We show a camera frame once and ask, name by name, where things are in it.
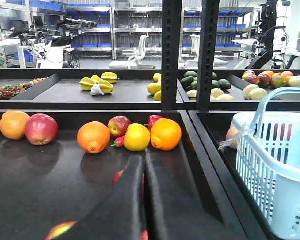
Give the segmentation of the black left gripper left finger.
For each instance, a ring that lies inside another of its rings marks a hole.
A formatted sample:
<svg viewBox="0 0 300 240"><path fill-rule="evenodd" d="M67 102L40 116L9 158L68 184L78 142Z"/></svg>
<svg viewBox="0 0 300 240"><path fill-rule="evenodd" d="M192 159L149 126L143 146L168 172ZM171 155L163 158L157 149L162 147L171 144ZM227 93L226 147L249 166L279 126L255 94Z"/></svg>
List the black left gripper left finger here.
<svg viewBox="0 0 300 240"><path fill-rule="evenodd" d="M62 234L63 240L139 240L142 234L145 163L132 155L109 194L82 220Z"/></svg>

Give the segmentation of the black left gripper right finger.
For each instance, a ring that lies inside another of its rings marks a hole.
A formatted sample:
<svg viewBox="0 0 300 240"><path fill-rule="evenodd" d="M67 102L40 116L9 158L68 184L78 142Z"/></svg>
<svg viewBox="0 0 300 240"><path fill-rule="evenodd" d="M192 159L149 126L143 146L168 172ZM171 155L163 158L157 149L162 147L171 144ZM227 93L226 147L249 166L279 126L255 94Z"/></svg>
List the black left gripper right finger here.
<svg viewBox="0 0 300 240"><path fill-rule="evenodd" d="M145 160L146 192L150 195L151 240L245 240L207 213L174 180L156 153Z"/></svg>

